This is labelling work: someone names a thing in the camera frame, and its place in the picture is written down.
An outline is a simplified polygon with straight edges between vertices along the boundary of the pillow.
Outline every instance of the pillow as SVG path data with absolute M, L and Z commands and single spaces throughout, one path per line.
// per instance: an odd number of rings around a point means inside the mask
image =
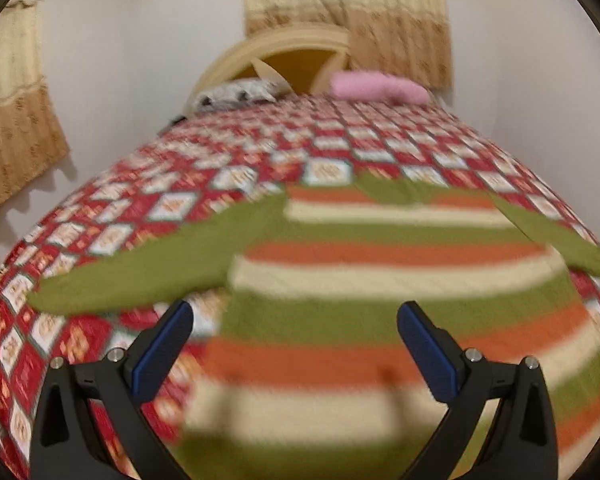
M 274 103 L 288 89 L 279 82 L 257 77 L 237 79 L 197 94 L 191 102 L 195 113 L 235 110 L 257 103 Z

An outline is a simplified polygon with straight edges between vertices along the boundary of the orange stripe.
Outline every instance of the orange stripe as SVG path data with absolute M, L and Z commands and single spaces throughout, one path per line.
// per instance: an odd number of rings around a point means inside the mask
M 346 387 L 424 382 L 403 345 L 319 348 L 240 343 L 222 337 L 208 343 L 205 372 L 233 384 L 280 387 Z
M 584 410 L 555 428 L 558 437 L 558 452 L 563 453 L 586 436 L 600 421 L 600 397 Z
M 570 336 L 587 316 L 582 304 L 575 303 L 530 323 L 469 337 L 461 341 L 460 346 L 476 346 L 492 360 L 517 359 L 538 353 Z M 219 336 L 209 342 L 207 352 L 205 372 L 232 383 L 307 388 L 423 383 L 410 354 L 401 344 L 364 347 L 267 345 Z
M 382 245 L 362 242 L 266 242 L 246 251 L 256 262 L 298 265 L 467 266 L 539 256 L 540 244 Z
M 347 188 L 311 188 L 289 186 L 286 192 L 293 200 L 302 202 L 333 202 L 351 204 L 375 204 L 374 200 L 359 189 Z
M 567 339 L 588 321 L 587 309 L 576 301 L 566 308 L 535 318 L 525 324 L 507 326 L 485 335 L 467 337 L 462 348 L 479 348 L 492 361 L 506 361 L 529 354 L 529 343 L 535 352 L 552 343 Z
M 462 207 L 467 209 L 497 209 L 488 196 L 460 195 L 441 193 L 429 202 L 429 205 Z

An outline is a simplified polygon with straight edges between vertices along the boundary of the bedspread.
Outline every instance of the bedspread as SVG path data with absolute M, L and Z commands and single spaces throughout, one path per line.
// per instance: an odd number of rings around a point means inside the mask
M 301 97 L 178 124 L 67 197 L 0 269 L 0 456 L 10 469 L 27 477 L 32 420 L 49 360 L 99 359 L 109 348 L 128 346 L 166 308 L 139 305 L 71 319 L 39 314 L 26 297 L 41 278 L 131 250 L 282 183 L 345 185 L 361 170 L 492 190 L 595 242 L 544 181 L 441 108 Z M 600 280 L 582 272 L 571 277 L 600 330 Z M 213 290 L 189 299 L 192 337 L 157 398 L 143 408 L 167 442 L 177 436 L 183 404 L 195 394 L 205 339 L 215 333 L 226 298 Z M 105 413 L 97 404 L 93 409 L 109 451 L 131 473 Z

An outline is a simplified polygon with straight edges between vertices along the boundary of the screw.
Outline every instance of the screw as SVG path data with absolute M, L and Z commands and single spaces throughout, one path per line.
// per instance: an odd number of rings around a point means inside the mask
M 54 370 L 58 370 L 58 369 L 62 368 L 63 364 L 64 364 L 64 359 L 62 359 L 61 357 L 54 357 L 53 359 L 51 359 L 51 367 Z
M 480 352 L 477 348 L 468 348 L 464 351 L 464 355 L 472 363 L 478 362 L 480 359 L 482 359 L 482 352 Z
M 530 355 L 529 357 L 525 357 L 525 365 L 529 370 L 535 370 L 540 366 L 538 359 Z
M 124 348 L 112 348 L 107 352 L 107 359 L 112 363 L 117 363 L 118 361 L 122 361 L 125 356 Z

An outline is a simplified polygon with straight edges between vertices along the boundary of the cream stripe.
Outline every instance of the cream stripe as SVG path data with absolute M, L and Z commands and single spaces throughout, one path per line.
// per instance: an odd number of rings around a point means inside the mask
M 376 223 L 427 226 L 474 226 L 512 228 L 499 210 L 461 209 L 443 206 L 324 204 L 291 200 L 285 215 L 308 223 Z
M 558 462 L 558 478 L 560 480 L 566 480 L 575 473 L 599 438 L 600 420 L 589 433 L 560 455 L 560 462 Z
M 560 253 L 482 266 L 390 267 L 280 265 L 240 256 L 230 271 L 235 288 L 277 298 L 442 300 L 503 294 L 545 282 L 564 271 Z
M 595 327 L 587 320 L 567 342 L 539 352 L 548 387 L 578 373 L 599 350 Z M 482 423 L 493 418 L 496 407 L 497 400 L 487 403 Z M 424 385 L 306 390 L 230 385 L 202 377 L 187 407 L 186 425 L 251 442 L 364 443 L 430 431 L 445 411 Z

